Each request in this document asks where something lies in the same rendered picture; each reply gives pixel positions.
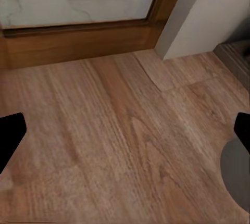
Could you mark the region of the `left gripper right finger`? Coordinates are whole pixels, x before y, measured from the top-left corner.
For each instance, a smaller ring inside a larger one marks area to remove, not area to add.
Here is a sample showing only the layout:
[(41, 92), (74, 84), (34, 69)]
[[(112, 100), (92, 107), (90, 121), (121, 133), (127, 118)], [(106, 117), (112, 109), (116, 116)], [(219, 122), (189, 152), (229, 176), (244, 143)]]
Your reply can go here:
[(250, 114), (238, 113), (235, 120), (234, 132), (250, 153)]

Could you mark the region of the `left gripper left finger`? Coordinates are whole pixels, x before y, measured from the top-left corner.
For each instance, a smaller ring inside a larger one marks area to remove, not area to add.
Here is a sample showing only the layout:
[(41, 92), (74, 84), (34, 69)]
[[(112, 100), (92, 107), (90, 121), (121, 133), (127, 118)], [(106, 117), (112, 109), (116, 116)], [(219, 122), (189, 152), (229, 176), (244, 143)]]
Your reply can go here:
[(26, 132), (27, 126), (22, 113), (0, 118), (0, 173), (3, 172)]

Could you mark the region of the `trash can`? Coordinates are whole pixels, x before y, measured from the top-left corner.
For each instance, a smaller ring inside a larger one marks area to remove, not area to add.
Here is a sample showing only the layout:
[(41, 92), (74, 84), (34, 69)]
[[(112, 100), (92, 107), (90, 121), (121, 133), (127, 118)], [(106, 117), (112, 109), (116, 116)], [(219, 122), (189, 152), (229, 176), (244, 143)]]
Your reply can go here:
[(250, 153), (235, 137), (226, 143), (220, 157), (221, 174), (229, 194), (250, 213)]

